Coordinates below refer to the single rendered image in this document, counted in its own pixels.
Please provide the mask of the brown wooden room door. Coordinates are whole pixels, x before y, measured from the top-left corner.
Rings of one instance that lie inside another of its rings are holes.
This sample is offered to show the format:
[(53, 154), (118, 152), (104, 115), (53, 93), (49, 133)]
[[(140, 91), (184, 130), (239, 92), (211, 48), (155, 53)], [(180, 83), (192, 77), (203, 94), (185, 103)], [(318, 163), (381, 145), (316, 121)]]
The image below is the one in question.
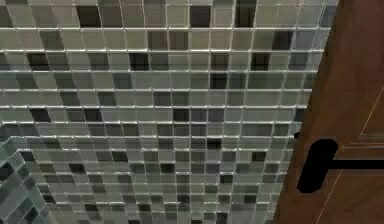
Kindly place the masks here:
[(340, 0), (273, 224), (384, 224), (384, 178), (329, 170), (322, 187), (297, 183), (310, 146), (339, 144), (336, 159), (384, 159), (384, 0)]

